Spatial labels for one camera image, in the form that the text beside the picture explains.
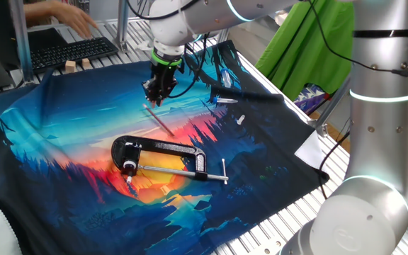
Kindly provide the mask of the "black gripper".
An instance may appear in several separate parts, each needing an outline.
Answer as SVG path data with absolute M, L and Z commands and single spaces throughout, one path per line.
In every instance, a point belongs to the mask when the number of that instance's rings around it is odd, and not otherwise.
M 178 84 L 175 78 L 176 66 L 165 64 L 150 64 L 151 79 L 142 84 L 145 97 L 151 108 L 160 107 Z

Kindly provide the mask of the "person's hand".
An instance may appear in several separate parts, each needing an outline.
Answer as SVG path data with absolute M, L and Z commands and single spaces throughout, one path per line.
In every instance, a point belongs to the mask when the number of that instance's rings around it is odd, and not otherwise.
M 91 37 L 90 27 L 97 28 L 96 22 L 80 8 L 58 1 L 52 1 L 50 4 L 52 16 L 60 23 L 67 24 L 82 38 Z

